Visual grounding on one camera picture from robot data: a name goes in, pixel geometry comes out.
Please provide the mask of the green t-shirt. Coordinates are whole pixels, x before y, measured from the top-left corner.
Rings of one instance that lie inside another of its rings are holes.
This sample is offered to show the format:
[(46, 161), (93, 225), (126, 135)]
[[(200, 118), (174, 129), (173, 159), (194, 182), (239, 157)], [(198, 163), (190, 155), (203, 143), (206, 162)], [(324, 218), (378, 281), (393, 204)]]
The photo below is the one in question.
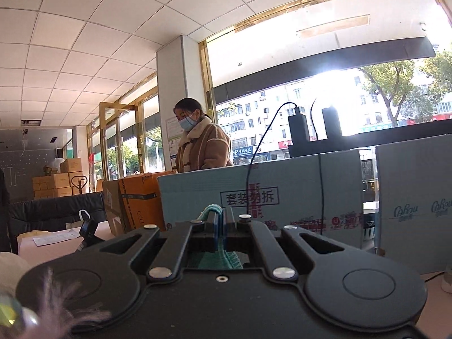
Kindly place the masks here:
[[(221, 217), (223, 209), (218, 204), (209, 204), (200, 213), (197, 221), (207, 221), (208, 215), (213, 212)], [(213, 252), (194, 253), (188, 258), (187, 267), (199, 270), (242, 270), (243, 265), (236, 252), (228, 252), (224, 248), (222, 236), (218, 242), (218, 248)]]

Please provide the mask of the woman in brown coat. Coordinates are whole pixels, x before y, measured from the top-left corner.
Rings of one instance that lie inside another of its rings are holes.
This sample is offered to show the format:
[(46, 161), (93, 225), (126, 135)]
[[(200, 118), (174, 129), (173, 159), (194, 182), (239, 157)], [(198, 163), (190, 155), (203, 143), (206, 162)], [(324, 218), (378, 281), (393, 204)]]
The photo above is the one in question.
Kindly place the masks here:
[(173, 112), (183, 130), (175, 161), (178, 173), (232, 166), (230, 138), (212, 122), (200, 102), (181, 99)]

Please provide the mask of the orange cardboard box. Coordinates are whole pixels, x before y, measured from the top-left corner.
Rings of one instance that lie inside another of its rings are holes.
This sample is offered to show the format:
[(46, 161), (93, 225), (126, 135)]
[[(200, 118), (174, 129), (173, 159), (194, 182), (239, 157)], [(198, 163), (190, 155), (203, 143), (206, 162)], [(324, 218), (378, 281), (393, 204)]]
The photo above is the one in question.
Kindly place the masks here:
[(174, 173), (142, 173), (103, 182), (104, 208), (111, 233), (120, 236), (147, 224), (165, 231), (158, 179)]

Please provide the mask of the left light blue cardboard panel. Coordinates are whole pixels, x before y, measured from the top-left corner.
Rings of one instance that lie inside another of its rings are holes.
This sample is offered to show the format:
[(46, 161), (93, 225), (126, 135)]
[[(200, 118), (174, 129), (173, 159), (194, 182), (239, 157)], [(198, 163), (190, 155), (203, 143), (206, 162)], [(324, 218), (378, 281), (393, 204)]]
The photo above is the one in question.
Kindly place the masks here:
[(356, 150), (236, 165), (158, 179), (167, 227), (209, 204), (249, 214), (270, 230), (292, 224), (361, 247), (362, 173)]

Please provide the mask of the light blue cardboard panel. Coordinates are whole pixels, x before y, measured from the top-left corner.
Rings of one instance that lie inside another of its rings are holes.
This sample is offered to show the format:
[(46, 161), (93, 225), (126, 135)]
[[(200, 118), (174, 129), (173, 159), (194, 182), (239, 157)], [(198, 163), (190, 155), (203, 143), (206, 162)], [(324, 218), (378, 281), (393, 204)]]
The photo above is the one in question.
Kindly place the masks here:
[(451, 261), (451, 136), (379, 145), (379, 246), (424, 274)]
[(356, 150), (236, 165), (158, 179), (167, 227), (209, 204), (249, 214), (270, 230), (292, 224), (361, 247), (362, 173)]

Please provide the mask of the black power adapter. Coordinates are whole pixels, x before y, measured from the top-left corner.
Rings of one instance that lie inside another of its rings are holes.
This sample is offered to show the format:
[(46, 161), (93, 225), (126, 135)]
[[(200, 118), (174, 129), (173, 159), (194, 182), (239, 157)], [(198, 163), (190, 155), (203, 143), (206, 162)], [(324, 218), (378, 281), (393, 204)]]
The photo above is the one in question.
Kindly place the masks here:
[(305, 145), (310, 142), (310, 133), (307, 117), (300, 112), (299, 107), (294, 108), (294, 114), (288, 117), (293, 145)]
[(322, 114), (327, 138), (341, 138), (342, 129), (337, 110), (334, 107), (323, 108)]

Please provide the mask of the stacked cardboard boxes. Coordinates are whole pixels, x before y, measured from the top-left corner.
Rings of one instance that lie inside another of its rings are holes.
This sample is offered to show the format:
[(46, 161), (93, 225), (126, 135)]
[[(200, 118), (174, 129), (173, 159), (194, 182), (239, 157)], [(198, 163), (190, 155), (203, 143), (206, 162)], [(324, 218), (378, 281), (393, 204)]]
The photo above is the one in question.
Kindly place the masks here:
[(32, 178), (34, 199), (68, 197), (86, 191), (88, 177), (83, 173), (82, 159), (69, 158), (60, 168), (44, 168), (44, 176)]

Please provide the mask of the pink fluffy charm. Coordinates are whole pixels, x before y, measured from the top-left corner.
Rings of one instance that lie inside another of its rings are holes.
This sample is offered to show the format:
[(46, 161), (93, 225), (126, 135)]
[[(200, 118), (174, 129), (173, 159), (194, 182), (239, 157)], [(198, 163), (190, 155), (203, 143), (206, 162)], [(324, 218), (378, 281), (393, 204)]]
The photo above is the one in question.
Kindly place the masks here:
[(111, 318), (109, 311), (100, 308), (80, 309), (72, 313), (68, 301), (80, 287), (78, 283), (57, 282), (49, 269), (41, 278), (41, 285), (24, 293), (22, 306), (25, 328), (20, 338), (69, 338), (71, 331), (85, 326), (100, 325)]

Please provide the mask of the right light blue cardboard panel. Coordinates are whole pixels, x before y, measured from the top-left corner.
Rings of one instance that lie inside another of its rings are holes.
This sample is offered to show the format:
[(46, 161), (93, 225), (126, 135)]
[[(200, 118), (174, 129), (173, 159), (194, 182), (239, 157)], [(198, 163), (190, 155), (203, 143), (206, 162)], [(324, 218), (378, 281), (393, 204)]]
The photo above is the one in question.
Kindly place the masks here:
[(451, 136), (379, 145), (379, 246), (424, 274), (451, 261)]

